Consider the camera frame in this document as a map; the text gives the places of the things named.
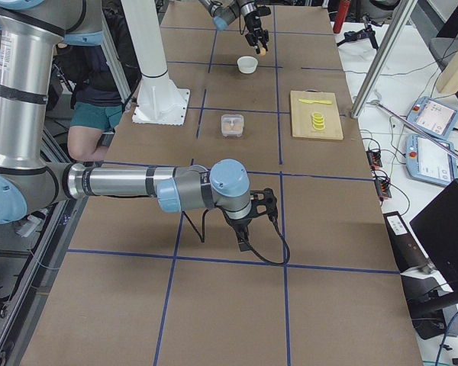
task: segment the screen display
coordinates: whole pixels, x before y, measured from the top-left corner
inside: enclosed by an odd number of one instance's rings
[[[429,100],[418,115],[416,124],[438,135],[443,135],[454,113],[455,110]]]
[[[448,153],[430,140],[418,137],[418,163],[419,172],[427,177],[440,179],[441,181],[452,181],[450,156]]]
[[[458,290],[458,179],[412,219],[411,228],[453,291]]]

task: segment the person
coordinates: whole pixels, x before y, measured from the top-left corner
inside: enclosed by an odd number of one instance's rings
[[[103,9],[112,40],[131,90],[140,77],[136,53],[125,18]],[[71,106],[73,118],[68,132],[68,153],[82,162],[103,161],[108,146],[100,139],[120,123],[124,105],[101,46],[58,46],[54,62],[64,76],[76,84]]]

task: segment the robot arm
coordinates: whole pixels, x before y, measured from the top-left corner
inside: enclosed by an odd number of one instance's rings
[[[234,160],[223,160],[210,172],[197,165],[107,169],[42,160],[40,141],[53,48],[61,41],[82,45],[102,41],[100,0],[0,0],[0,5],[8,7],[0,8],[0,223],[20,220],[66,199],[139,195],[157,197],[167,212],[221,209],[241,250],[256,255],[248,239],[253,218],[267,214],[279,233],[273,192],[250,191],[244,167]],[[254,10],[248,16],[257,17]],[[251,29],[261,42],[261,29]],[[288,253],[287,247],[282,263],[268,262],[285,264]]]
[[[273,191],[250,191],[246,169],[232,159],[218,162],[211,171],[200,165],[111,169],[75,164],[65,182],[71,198],[154,197],[168,213],[219,208],[234,229],[241,251],[253,250],[248,230],[252,219],[267,215],[275,225],[278,218]]]
[[[269,35],[268,31],[263,29],[260,19],[271,14],[268,7],[258,7],[254,0],[233,0],[227,7],[214,0],[199,1],[214,18],[215,27],[219,31],[225,30],[229,24],[242,15],[246,24],[245,37],[248,44],[255,49],[257,54],[264,55],[268,51]]]

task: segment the yellow ring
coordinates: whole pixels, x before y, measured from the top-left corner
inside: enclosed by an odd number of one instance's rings
[[[325,119],[322,113],[314,112],[312,114],[312,126],[316,131],[325,130]]]

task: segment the plastic container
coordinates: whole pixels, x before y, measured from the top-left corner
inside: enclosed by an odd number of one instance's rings
[[[237,68],[243,74],[252,74],[256,71],[258,60],[252,56],[243,56],[237,59]]]
[[[223,114],[221,117],[222,136],[243,136],[244,117],[240,114]]]

